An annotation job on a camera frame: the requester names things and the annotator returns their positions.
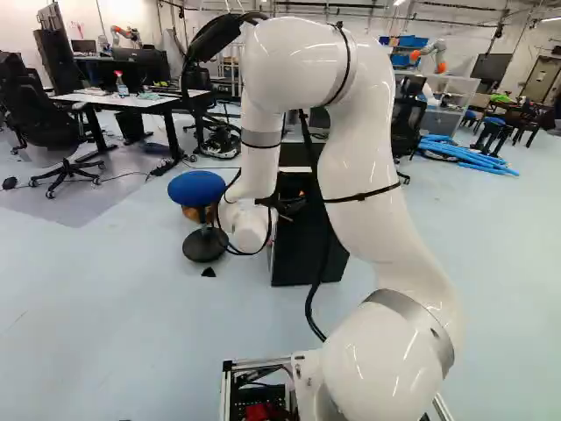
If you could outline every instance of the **black cabinet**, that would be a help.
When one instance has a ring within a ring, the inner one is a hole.
[[[276,194],[285,202],[309,195],[312,174],[309,172],[279,172]],[[271,285],[286,287],[311,284],[318,276],[325,241],[330,252],[323,282],[339,282],[349,259],[349,253],[329,228],[329,218],[322,203],[303,201],[292,221],[279,218],[271,254]]]

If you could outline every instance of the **white robotic arm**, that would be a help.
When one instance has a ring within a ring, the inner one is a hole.
[[[127,29],[123,29],[120,26],[113,25],[111,27],[111,36],[113,38],[113,46],[119,45],[119,35],[123,38],[130,39],[133,42],[136,42],[139,48],[142,48],[142,40],[140,39],[140,32],[136,28],[127,27]]]
[[[444,73],[446,71],[446,61],[444,61],[444,53],[446,52],[446,47],[446,41],[444,39],[437,39],[424,48],[415,50],[413,53],[411,53],[411,60],[417,61],[417,59],[422,55],[429,55],[433,52],[436,52],[435,62],[437,63],[437,67],[435,68],[435,73]]]
[[[265,208],[239,200],[274,191],[282,113],[326,105],[322,195],[344,247],[375,265],[378,289],[324,343],[321,390],[348,421],[416,421],[462,347],[463,321],[399,188],[390,146],[391,63],[371,37],[275,18],[256,26],[242,66],[242,171],[220,204],[224,229],[238,248],[259,249]],[[319,407],[313,418],[326,419]]]

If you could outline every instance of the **blue foam tube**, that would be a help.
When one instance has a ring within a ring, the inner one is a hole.
[[[465,153],[465,152],[459,150],[459,148],[450,149],[449,147],[444,147],[444,146],[441,146],[441,145],[427,145],[427,144],[419,144],[419,147],[421,149],[428,149],[428,150],[433,151],[433,152],[447,153],[449,155],[456,156],[461,160],[465,160],[465,161],[471,162],[473,164],[481,165],[482,167],[492,168],[494,166],[492,163],[490,163],[488,161],[483,161],[481,159],[478,159],[477,157],[474,157],[474,156],[470,155],[469,153]]]
[[[443,145],[438,143],[430,143],[430,142],[421,142],[420,147],[423,146],[440,146],[445,148],[446,150],[450,151],[450,154],[457,156],[456,152],[459,151],[461,153],[468,154],[469,156],[473,157],[475,160],[483,161],[488,164],[495,166],[502,166],[506,164],[506,162],[500,158],[494,158],[493,156],[482,155],[481,153],[471,152],[463,147],[453,146],[453,145]]]
[[[468,164],[467,162],[458,162],[458,165],[460,167],[478,169],[479,171],[485,171],[487,173],[500,174],[500,175],[506,174],[506,171],[503,169],[480,167],[479,165]]]
[[[500,158],[494,158],[493,156],[487,156],[487,155],[482,155],[480,153],[470,152],[463,147],[430,142],[424,139],[421,140],[419,147],[421,149],[428,149],[434,152],[447,153],[449,155],[456,156],[461,160],[471,162],[473,165],[476,166],[480,166],[484,168],[496,168],[497,170],[500,171],[500,173],[496,173],[496,174],[509,173],[511,175],[516,175],[516,176],[520,175],[518,171],[506,167],[505,165],[506,162]]]
[[[518,171],[516,171],[515,169],[509,168],[509,167],[501,167],[501,169],[506,173],[516,175],[517,177],[520,176],[520,173]]]
[[[422,140],[429,140],[431,142],[451,142],[452,139],[450,136],[446,136],[443,134],[427,134],[423,136]]]

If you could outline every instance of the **ceiling light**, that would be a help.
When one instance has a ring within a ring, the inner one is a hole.
[[[554,20],[561,20],[561,16],[555,16],[554,18],[542,19],[542,22],[552,22]]]

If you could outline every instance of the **spray bottle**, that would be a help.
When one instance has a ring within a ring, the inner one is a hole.
[[[115,75],[117,76],[117,93],[121,98],[129,96],[129,89],[123,82],[123,72],[120,70],[115,70]]]

